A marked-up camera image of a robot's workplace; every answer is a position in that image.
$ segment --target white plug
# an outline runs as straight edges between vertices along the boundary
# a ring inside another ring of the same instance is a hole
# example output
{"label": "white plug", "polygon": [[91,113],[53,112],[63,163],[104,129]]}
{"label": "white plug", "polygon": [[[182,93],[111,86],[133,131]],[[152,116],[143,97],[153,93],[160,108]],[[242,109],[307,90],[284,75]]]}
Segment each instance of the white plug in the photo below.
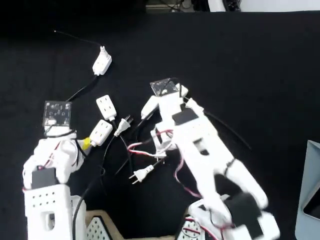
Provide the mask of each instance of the white plug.
{"label": "white plug", "polygon": [[131,177],[129,177],[129,179],[132,179],[134,176],[136,177],[136,181],[134,181],[132,184],[136,184],[137,182],[142,182],[143,179],[146,178],[146,176],[148,175],[148,173],[150,173],[151,171],[153,171],[155,168],[152,165],[147,166],[146,168],[143,169],[139,169],[138,171],[134,171],[133,175]]}
{"label": "white plug", "polygon": [[159,106],[158,97],[152,95],[141,110],[141,119],[145,119],[153,110]]}
{"label": "white plug", "polygon": [[106,51],[105,46],[101,46],[99,56],[97,57],[92,66],[94,75],[104,75],[108,70],[111,62],[111,55],[109,55],[109,53]]}
{"label": "white plug", "polygon": [[[177,83],[175,87],[180,91],[180,83]],[[181,97],[185,97],[188,94],[189,90],[185,86],[181,85]]]}
{"label": "white plug", "polygon": [[117,111],[109,95],[102,96],[96,100],[100,112],[105,120],[113,121],[117,116]]}
{"label": "white plug", "polygon": [[114,136],[118,137],[123,131],[127,130],[128,128],[131,127],[131,123],[134,119],[128,115],[126,118],[122,118],[118,128],[116,129],[116,131],[114,132]]}
{"label": "white plug", "polygon": [[89,138],[91,141],[91,145],[94,147],[97,145],[101,146],[110,135],[112,130],[112,125],[101,119],[90,134]]}

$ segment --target black fabric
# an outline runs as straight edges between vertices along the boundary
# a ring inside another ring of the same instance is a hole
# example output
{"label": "black fabric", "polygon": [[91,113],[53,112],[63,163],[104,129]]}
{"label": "black fabric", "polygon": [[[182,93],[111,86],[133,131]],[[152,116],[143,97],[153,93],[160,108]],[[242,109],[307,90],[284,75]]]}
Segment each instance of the black fabric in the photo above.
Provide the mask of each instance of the black fabric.
{"label": "black fabric", "polygon": [[[51,33],[60,29],[105,44],[113,63],[97,87],[72,104],[71,127],[88,136],[102,115],[96,99],[109,94],[118,116],[140,111],[152,94],[149,82],[177,77],[200,106],[235,129],[246,148],[213,121],[221,139],[264,189],[281,239],[294,229],[307,140],[320,141],[320,13],[172,13],[27,22],[3,28],[0,37],[0,232],[2,239],[26,239],[24,162],[43,135],[46,100],[63,101],[92,79],[99,49]],[[141,140],[160,120],[154,114]],[[104,148],[97,147],[69,184],[80,195],[100,169]],[[144,150],[153,151],[152,145]],[[127,158],[117,140],[105,161],[105,197],[97,184],[87,208],[106,210],[125,238],[174,234],[187,206],[196,200],[178,184],[172,152],[143,183],[131,185]],[[135,169],[154,161],[135,157]],[[186,166],[181,182],[195,190]],[[221,193],[238,189],[217,178]]]}
{"label": "black fabric", "polygon": [[232,199],[226,199],[224,204],[231,213],[232,223],[235,227],[245,225],[252,239],[264,235],[258,222],[261,210],[250,193],[241,192]]}

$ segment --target perforated plate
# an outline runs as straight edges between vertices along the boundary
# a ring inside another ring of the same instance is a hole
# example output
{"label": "perforated plate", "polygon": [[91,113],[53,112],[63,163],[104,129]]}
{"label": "perforated plate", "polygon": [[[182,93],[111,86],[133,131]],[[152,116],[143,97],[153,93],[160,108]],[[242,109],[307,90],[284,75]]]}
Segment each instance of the perforated plate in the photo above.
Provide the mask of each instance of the perforated plate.
{"label": "perforated plate", "polygon": [[205,233],[197,222],[186,220],[177,240],[205,240]]}
{"label": "perforated plate", "polygon": [[100,217],[95,216],[86,229],[87,240],[112,240]]}

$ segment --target electrical plug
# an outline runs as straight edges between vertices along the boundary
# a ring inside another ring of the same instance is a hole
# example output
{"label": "electrical plug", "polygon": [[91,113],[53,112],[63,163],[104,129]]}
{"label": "electrical plug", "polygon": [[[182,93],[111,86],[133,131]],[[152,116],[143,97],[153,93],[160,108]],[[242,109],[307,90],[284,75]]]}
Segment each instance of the electrical plug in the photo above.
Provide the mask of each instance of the electrical plug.
{"label": "electrical plug", "polygon": [[131,177],[129,177],[129,179],[132,179],[133,177],[136,177],[136,181],[134,181],[132,184],[136,184],[137,182],[142,182],[146,176],[148,175],[148,173],[150,173],[151,171],[153,171],[155,168],[152,165],[147,166],[146,168],[143,169],[139,169],[137,171],[133,172],[133,175]]}
{"label": "electrical plug", "polygon": [[122,132],[124,132],[125,130],[127,130],[128,128],[131,127],[131,123],[134,119],[128,115],[126,118],[122,118],[118,128],[116,129],[116,131],[114,132],[114,136],[118,137]]}
{"label": "electrical plug", "polygon": [[100,53],[95,60],[92,70],[94,75],[104,75],[112,62],[112,57],[106,51],[105,46],[100,46]]}

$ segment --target red and white wire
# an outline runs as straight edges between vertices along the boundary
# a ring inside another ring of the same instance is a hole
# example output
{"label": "red and white wire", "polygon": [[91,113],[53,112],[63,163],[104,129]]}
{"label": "red and white wire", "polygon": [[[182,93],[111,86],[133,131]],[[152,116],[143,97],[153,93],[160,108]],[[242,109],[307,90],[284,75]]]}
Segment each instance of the red and white wire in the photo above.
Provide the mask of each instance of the red and white wire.
{"label": "red and white wire", "polygon": [[[171,129],[168,129],[168,130],[164,130],[164,131],[159,131],[156,133],[156,135],[160,135],[162,133],[172,133],[173,131]],[[138,154],[138,155],[146,155],[146,156],[150,156],[150,157],[154,157],[154,158],[157,158],[157,157],[162,157],[162,154],[167,151],[171,145],[173,144],[172,142],[170,142],[164,149],[162,149],[161,151],[159,152],[156,152],[155,154],[152,154],[150,152],[147,152],[147,151],[141,151],[141,150],[133,150],[132,148],[134,147],[137,147],[139,145],[142,145],[144,144],[144,142],[135,142],[135,143],[132,143],[130,144],[128,147],[127,147],[127,150],[130,152],[130,153],[133,153],[133,154]]]}
{"label": "red and white wire", "polygon": [[174,176],[175,180],[183,186],[184,190],[186,190],[186,191],[187,191],[188,193],[190,193],[192,196],[201,199],[202,196],[201,196],[200,194],[195,193],[195,192],[193,192],[190,188],[184,186],[184,185],[180,182],[180,180],[179,180],[179,178],[178,178],[178,172],[182,169],[182,167],[184,166],[184,163],[185,163],[185,160],[184,160],[184,158],[182,157],[181,151],[180,151],[180,156],[181,156],[181,157],[180,157],[180,163],[179,163],[178,167],[175,169],[173,176]]}

